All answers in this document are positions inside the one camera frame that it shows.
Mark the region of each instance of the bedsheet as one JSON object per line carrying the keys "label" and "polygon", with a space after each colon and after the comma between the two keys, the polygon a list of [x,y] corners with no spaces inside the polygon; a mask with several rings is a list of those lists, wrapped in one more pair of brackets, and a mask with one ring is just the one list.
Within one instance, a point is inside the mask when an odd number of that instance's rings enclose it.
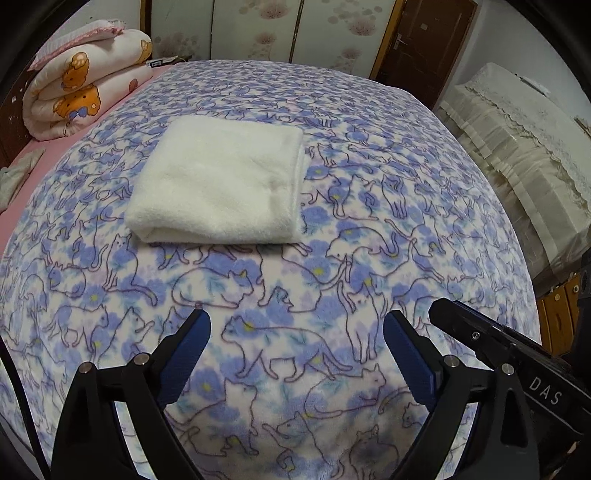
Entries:
{"label": "bedsheet", "polygon": [[[302,243],[146,245],[125,229],[145,159],[187,114],[303,129],[311,166]],[[193,308],[207,310],[212,338],[166,412],[211,478],[387,478],[427,414],[385,347],[391,309],[469,365],[473,352],[429,324],[439,297],[539,341],[511,224],[456,140],[409,93],[308,66],[217,60],[165,72],[38,185],[0,273],[0,334],[47,456],[81,362],[123,364]],[[3,370],[0,409],[24,438]],[[441,475],[453,470],[473,414]]]}
{"label": "bedsheet", "polygon": [[[163,72],[168,70],[171,66],[166,65],[164,67],[155,67],[152,68],[152,79],[148,80],[146,83],[156,79],[159,77]],[[126,102],[131,96],[136,95],[139,93],[145,86],[143,85],[138,86],[137,90],[129,94],[129,96],[121,99],[118,103],[116,103],[110,110],[106,111],[105,114],[109,113],[110,111],[118,108],[121,104]],[[4,253],[4,249],[8,243],[8,239],[11,236],[14,228],[16,227],[19,218],[21,217],[22,211],[25,209],[25,206],[31,197],[35,187],[39,184],[40,181],[45,177],[47,172],[49,172],[56,163],[61,160],[63,154],[68,152],[70,147],[78,142],[79,139],[83,138],[93,127],[93,125],[89,125],[84,127],[79,132],[69,136],[69,137],[62,137],[56,138],[54,140],[45,140],[43,142],[39,142],[34,138],[27,144],[25,148],[21,150],[19,153],[19,158],[22,155],[25,155],[27,152],[35,150],[36,148],[45,148],[45,153],[39,159],[39,162],[31,172],[31,175],[27,179],[27,181],[22,186],[21,191],[17,194],[14,201],[8,206],[8,209],[5,212],[0,213],[0,252]]]}

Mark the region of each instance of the cloth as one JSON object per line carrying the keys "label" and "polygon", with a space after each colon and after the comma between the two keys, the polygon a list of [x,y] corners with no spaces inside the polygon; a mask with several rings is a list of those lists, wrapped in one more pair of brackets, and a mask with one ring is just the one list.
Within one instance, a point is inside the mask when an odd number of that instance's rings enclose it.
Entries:
{"label": "cloth", "polygon": [[91,41],[113,38],[123,32],[123,30],[125,30],[125,22],[122,20],[95,20],[66,35],[51,36],[37,52],[35,60],[33,60],[28,70],[30,72],[41,70],[47,65],[47,62],[56,58],[60,53],[65,52],[69,48],[77,47],[78,45],[83,45]]}
{"label": "cloth", "polygon": [[[124,214],[145,163],[174,119],[197,114],[304,131],[301,243],[145,244],[130,234]],[[0,262],[0,335],[47,458],[80,363],[125,365],[199,306],[211,339],[166,410],[208,479],[350,479],[361,469],[389,478],[427,411],[384,344],[385,312],[402,310],[441,353],[479,365],[430,324],[441,297],[540,340],[509,219],[431,111],[332,70],[190,61],[104,116],[32,192]],[[0,410],[26,440],[14,398],[0,365]],[[469,406],[442,478],[474,415]],[[118,416],[138,473],[155,478],[129,413]]]}
{"label": "cloth", "polygon": [[591,204],[591,139],[572,118],[516,75],[487,63],[465,87],[493,102],[559,162],[581,197]]}
{"label": "cloth", "polygon": [[14,200],[44,153],[45,148],[38,148],[23,155],[13,165],[0,168],[0,212]]}
{"label": "cloth", "polygon": [[76,46],[59,54],[33,79],[22,99],[22,119],[37,140],[67,137],[152,77],[143,63],[152,43],[139,30]]}
{"label": "cloth", "polygon": [[450,89],[436,115],[503,204],[534,288],[544,291],[565,281],[589,247],[591,213],[564,163],[503,109],[466,86]]}
{"label": "cloth", "polygon": [[174,120],[125,213],[144,242],[282,244],[300,237],[310,163],[296,127],[200,115]]}

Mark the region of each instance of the door handle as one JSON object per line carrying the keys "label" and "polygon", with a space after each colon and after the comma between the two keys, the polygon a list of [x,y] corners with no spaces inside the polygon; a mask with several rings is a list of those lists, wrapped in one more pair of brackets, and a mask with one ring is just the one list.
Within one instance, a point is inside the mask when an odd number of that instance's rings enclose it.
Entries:
{"label": "door handle", "polygon": [[402,44],[402,45],[408,45],[408,43],[400,40],[401,38],[402,38],[402,34],[401,33],[399,33],[398,35],[396,35],[396,41],[394,42],[394,46],[393,46],[393,49],[394,50],[398,50],[398,46],[400,44]]}

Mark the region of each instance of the white towel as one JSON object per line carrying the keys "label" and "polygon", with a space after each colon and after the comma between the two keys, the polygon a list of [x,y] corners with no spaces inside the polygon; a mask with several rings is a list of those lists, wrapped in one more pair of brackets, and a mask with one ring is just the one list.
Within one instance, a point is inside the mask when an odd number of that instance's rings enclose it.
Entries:
{"label": "white towel", "polygon": [[125,212],[144,242],[290,243],[310,159],[302,130],[200,115],[175,119]]}
{"label": "white towel", "polygon": [[0,168],[0,213],[17,197],[44,153],[45,148],[38,148],[23,155],[9,167]]}

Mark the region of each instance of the wallpaper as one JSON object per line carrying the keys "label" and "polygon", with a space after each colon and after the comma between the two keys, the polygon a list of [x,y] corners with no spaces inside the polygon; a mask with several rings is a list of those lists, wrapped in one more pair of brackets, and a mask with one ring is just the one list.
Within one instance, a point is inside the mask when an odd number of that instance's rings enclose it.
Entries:
{"label": "wallpaper", "polygon": [[368,77],[394,0],[306,0],[293,63]]}
{"label": "wallpaper", "polygon": [[289,61],[300,0],[218,0],[212,58]]}
{"label": "wallpaper", "polygon": [[208,60],[213,3],[214,0],[154,0],[154,58],[191,55],[192,60]]}

